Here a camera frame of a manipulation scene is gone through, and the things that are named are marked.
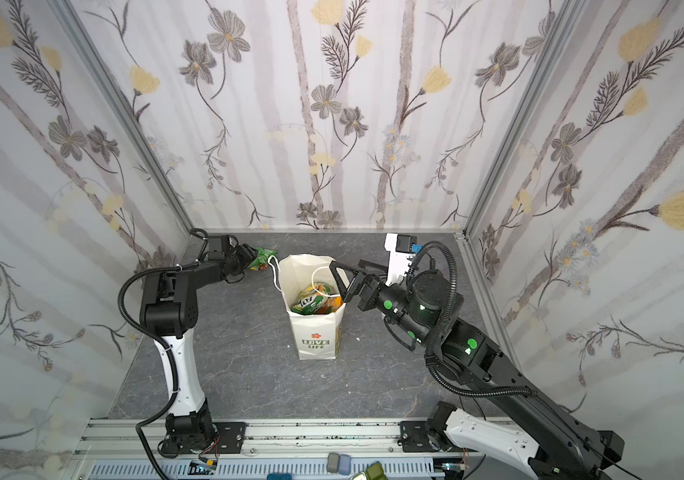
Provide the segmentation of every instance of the gray table surface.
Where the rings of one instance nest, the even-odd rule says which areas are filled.
[[[459,264],[460,316],[485,331],[469,278],[452,234],[421,234],[420,244],[440,240]],[[249,233],[241,243],[291,254],[332,256],[352,266],[359,259],[387,264],[382,234]],[[194,239],[183,256],[192,261]],[[439,268],[446,275],[439,255]],[[371,418],[427,416],[438,400],[460,406],[425,369],[424,350],[410,352],[387,332],[377,310],[362,312],[357,300],[342,321],[335,360],[302,360],[272,270],[248,271],[240,283],[217,283],[198,291],[200,316],[194,329],[195,361],[213,418]],[[145,339],[109,418],[146,418],[167,400],[161,359]],[[501,410],[480,399],[486,416]],[[465,410],[479,416],[472,400]]]

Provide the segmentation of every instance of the gray eraser block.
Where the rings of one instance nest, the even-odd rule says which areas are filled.
[[[349,455],[340,455],[339,456],[339,474],[340,475],[349,475],[350,470],[353,467],[353,458],[350,457]]]
[[[329,454],[329,460],[328,460],[328,463],[326,464],[326,471],[328,473],[337,473],[339,471],[339,454],[338,453],[330,453]]]

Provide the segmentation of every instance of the white paper bag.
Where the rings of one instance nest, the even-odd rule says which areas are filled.
[[[326,315],[300,315],[291,311],[297,303],[299,293],[311,282],[313,272],[321,266],[328,266],[334,260],[330,256],[289,255],[279,262],[279,282],[283,293],[283,303],[291,321],[291,331],[297,344],[300,360],[333,360],[339,353],[339,329],[345,305],[336,312]],[[345,285],[349,284],[347,275],[337,270]],[[324,268],[315,273],[316,282],[328,283],[332,293],[337,291],[337,282],[331,270]]]

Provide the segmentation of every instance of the wall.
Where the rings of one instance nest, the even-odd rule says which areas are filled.
[[[459,228],[559,2],[74,2],[193,222]]]
[[[471,241],[527,375],[684,478],[684,2],[588,3]]]
[[[59,478],[140,342],[119,286],[186,241],[56,18],[30,3],[0,1],[0,478]]]

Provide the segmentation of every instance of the white rope handle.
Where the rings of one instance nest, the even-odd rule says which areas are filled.
[[[329,272],[331,271],[331,268],[328,266],[319,266],[318,268],[315,269],[315,272],[317,272],[318,270],[323,270],[324,268],[328,268]],[[334,298],[335,296],[341,296],[338,293],[336,295],[327,295],[326,293],[323,293],[323,292],[319,291],[317,288],[315,288],[315,272],[313,272],[313,274],[309,278],[309,281],[311,282],[310,285],[313,286],[313,290],[315,290],[315,293],[317,293],[318,295],[325,296],[326,298]]]
[[[273,265],[272,262],[270,262],[270,260],[272,260],[273,258],[275,259],[275,265]],[[273,267],[273,285],[275,285],[275,288],[277,288],[280,293],[283,293],[283,291],[278,286],[278,272],[280,272],[280,264],[278,263],[278,258],[275,258],[275,255],[270,255],[267,258],[267,264]]]

